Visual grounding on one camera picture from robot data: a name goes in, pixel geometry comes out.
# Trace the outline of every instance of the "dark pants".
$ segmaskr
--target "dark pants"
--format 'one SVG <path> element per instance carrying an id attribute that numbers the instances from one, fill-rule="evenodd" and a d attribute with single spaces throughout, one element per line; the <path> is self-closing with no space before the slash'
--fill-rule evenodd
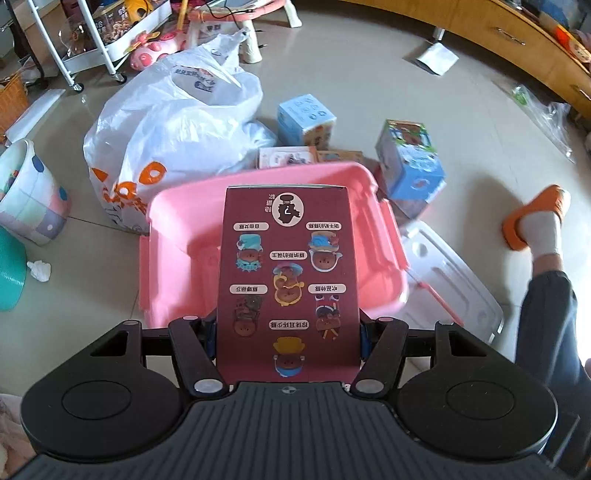
<path id="1" fill-rule="evenodd" d="M 564 272 L 533 278 L 521 307 L 515 356 L 517 365 L 554 394 L 559 423 L 566 417 L 580 417 L 558 463 L 571 476 L 587 464 L 591 436 L 591 380 L 577 354 L 576 315 L 577 298 Z"/>

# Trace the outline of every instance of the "teal plastic basin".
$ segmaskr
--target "teal plastic basin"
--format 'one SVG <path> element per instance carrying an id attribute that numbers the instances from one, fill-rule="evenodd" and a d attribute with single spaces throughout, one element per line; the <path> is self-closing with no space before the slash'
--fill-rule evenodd
<path id="1" fill-rule="evenodd" d="M 0 226 L 0 312 L 16 306 L 26 277 L 25 246 Z"/>

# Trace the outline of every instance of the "polka dot fabric bin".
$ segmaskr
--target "polka dot fabric bin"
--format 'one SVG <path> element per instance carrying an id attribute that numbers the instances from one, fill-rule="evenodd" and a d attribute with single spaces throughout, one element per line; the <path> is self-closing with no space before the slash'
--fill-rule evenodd
<path id="1" fill-rule="evenodd" d="M 45 245 L 64 227 L 70 199 L 35 155 L 33 142 L 25 139 L 15 142 L 2 154 L 0 164 L 14 162 L 15 155 L 22 158 L 22 165 L 0 200 L 0 225 L 37 245 Z"/>

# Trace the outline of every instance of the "plastic bag with orange print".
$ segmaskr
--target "plastic bag with orange print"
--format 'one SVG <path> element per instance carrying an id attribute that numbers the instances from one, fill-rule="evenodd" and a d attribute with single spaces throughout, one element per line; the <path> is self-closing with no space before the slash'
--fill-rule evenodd
<path id="1" fill-rule="evenodd" d="M 167 188 L 254 168 L 274 135 L 252 121 L 259 79 L 238 64 L 244 31 L 157 61 L 106 103 L 84 155 L 105 212 L 147 232 L 147 206 Z"/>

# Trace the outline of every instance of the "cabinet drawer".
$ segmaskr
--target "cabinet drawer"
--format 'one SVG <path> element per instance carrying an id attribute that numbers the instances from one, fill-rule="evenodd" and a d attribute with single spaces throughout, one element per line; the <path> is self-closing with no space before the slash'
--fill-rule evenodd
<path id="1" fill-rule="evenodd" d="M 459 0 L 449 30 L 495 52 L 542 82 L 563 53 L 525 19 L 492 0 Z"/>
<path id="2" fill-rule="evenodd" d="M 544 83 L 585 118 L 591 118 L 591 78 L 569 56 L 563 54 Z"/>
<path id="3" fill-rule="evenodd" d="M 436 27 L 448 28 L 457 0 L 345 0 L 416 18 Z"/>

